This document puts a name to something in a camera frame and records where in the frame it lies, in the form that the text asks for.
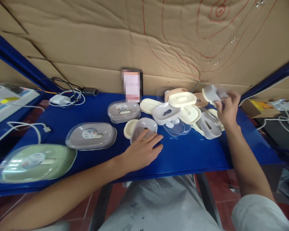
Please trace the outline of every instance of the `sleeve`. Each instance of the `sleeve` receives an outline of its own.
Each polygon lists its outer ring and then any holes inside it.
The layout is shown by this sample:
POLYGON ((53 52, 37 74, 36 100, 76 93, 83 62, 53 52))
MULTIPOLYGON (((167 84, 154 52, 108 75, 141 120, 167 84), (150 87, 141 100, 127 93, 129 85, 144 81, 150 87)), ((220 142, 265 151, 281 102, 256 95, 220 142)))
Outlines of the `sleeve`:
POLYGON ((231 220, 236 231, 289 231, 289 220, 272 200, 246 195, 235 205, 231 220))

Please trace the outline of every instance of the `person's left hand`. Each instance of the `person's left hand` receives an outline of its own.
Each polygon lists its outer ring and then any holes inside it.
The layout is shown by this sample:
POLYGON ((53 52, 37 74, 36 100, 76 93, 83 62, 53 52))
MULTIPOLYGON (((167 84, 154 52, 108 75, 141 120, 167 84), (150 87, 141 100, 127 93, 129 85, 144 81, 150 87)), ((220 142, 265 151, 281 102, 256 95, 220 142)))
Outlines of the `person's left hand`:
POLYGON ((162 144, 158 145, 156 148, 153 148, 159 141, 161 141, 163 136, 153 133, 148 138, 144 139, 148 132, 150 132, 150 130, 145 129, 139 135, 137 140, 132 143, 125 152, 119 155, 123 162, 124 168, 126 168, 129 172, 148 166, 157 158, 158 154, 163 149, 162 144))

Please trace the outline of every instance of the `hand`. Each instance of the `hand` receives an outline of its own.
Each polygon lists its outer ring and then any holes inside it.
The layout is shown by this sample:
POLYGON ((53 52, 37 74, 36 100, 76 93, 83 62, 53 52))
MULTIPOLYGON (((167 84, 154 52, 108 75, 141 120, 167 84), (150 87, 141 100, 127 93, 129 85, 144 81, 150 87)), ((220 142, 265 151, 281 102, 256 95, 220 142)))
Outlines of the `hand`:
POLYGON ((148 138, 144 139, 148 132, 150 132, 150 130, 145 129, 137 140, 119 156, 123 161, 124 168, 126 168, 128 172, 136 171, 148 166, 157 158, 158 154, 163 149, 162 144, 158 145, 156 148, 153 147, 164 137, 157 133, 153 133, 148 138))
POLYGON ((236 117, 238 112, 238 105, 241 98, 241 96, 235 91, 229 91, 228 94, 229 97, 224 98, 224 108, 221 102, 214 102, 217 108, 217 116, 226 130, 238 126, 236 122, 236 117))

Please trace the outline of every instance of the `phone screen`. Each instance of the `phone screen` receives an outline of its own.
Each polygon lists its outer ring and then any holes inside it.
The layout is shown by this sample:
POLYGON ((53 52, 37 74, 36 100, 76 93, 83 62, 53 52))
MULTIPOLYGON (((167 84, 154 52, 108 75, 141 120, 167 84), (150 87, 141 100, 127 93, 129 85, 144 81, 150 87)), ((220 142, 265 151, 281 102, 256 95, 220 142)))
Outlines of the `phone screen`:
POLYGON ((140 103, 142 97, 142 71, 138 69, 122 69, 122 93, 126 102, 140 103))

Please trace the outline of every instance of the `floor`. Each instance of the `floor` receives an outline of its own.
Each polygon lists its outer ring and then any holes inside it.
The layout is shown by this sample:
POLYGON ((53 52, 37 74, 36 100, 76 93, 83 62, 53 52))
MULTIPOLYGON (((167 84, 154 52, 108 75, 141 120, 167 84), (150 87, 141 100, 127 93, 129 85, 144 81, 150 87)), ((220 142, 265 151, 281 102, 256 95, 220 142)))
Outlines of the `floor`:
MULTIPOLYGON (((47 102, 42 102, 40 106, 47 107, 47 102)), ((40 109, 35 109, 33 113, 24 121, 33 123, 41 114, 40 109)), ((17 132, 15 135, 22 135, 22 132, 17 132)), ((231 212, 240 200, 241 196, 232 192, 229 188, 238 189, 238 180, 233 169, 225 171, 216 171, 206 173, 208 178, 213 197, 215 199, 222 225, 226 231, 234 231, 234 226, 231 222, 231 212)), ((109 205, 106 213, 106 219, 116 210, 119 206, 120 200, 125 194, 127 188, 124 188, 122 183, 113 185, 109 205)), ((92 193, 84 201, 82 201, 76 208, 71 210, 61 220, 67 220, 70 223, 71 231, 87 231, 90 221, 94 214, 94 209, 97 203, 100 190, 92 193)), ((0 197, 0 221, 1 219, 16 205, 30 199, 36 193, 12 195, 0 197)), ((280 208, 289 219, 289 205, 279 204, 280 208)))

